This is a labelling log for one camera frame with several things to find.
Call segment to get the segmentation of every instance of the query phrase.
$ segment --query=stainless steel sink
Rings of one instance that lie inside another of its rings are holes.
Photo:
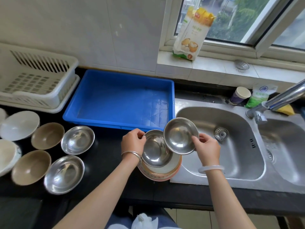
[[[225,168],[227,178],[255,180],[264,172],[264,159],[258,148],[255,136],[250,125],[241,116],[219,108],[187,107],[178,112],[177,117],[191,120],[199,133],[203,132],[214,137],[218,128],[225,128],[229,137],[219,141],[220,164]],[[188,154],[183,160],[185,169],[200,175],[198,168],[201,162],[197,154]]]
[[[229,132],[219,141],[220,163],[232,187],[305,193],[305,121],[299,114],[287,117],[267,110],[268,122],[258,126],[244,107],[175,95],[177,117],[190,119],[199,132],[213,137],[217,128]],[[198,173],[200,166],[196,152],[183,156],[171,182],[208,185],[207,177]]]
[[[277,172],[285,180],[305,186],[305,131],[295,123],[274,119],[258,129]]]

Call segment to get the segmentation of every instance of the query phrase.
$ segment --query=window sill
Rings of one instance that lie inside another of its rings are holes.
[[[256,83],[272,83],[278,86],[277,92],[284,92],[305,79],[305,72],[301,71],[254,64],[249,66],[249,70],[241,73],[234,67],[233,61],[197,57],[191,62],[177,59],[171,52],[159,51],[156,76],[250,89]]]

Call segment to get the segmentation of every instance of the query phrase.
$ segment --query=bracelet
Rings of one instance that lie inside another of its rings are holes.
[[[125,152],[123,152],[122,154],[121,154],[121,157],[123,157],[123,154],[125,154],[125,153],[131,153],[131,154],[134,154],[134,155],[136,155],[138,158],[139,158],[139,163],[138,163],[138,165],[137,166],[140,166],[141,164],[142,164],[142,156],[140,155],[140,154],[138,154],[137,152],[135,152],[135,151],[125,151]]]
[[[204,174],[205,171],[211,170],[211,169],[222,169],[222,170],[224,170],[224,167],[222,165],[208,165],[208,166],[200,167],[198,169],[198,172]]]

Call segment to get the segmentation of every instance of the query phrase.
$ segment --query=drain strainer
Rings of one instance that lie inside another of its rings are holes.
[[[271,162],[273,162],[274,157],[273,157],[272,153],[268,149],[266,149],[266,150],[267,150],[267,154],[268,154],[269,159],[271,160]]]
[[[217,140],[226,140],[229,136],[229,131],[225,128],[218,128],[216,129],[214,135]]]

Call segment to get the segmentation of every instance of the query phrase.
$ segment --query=person's left hand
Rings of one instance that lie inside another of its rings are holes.
[[[143,136],[144,134],[143,131],[136,128],[124,135],[121,142],[122,153],[125,151],[135,151],[142,156],[146,142],[146,137]]]

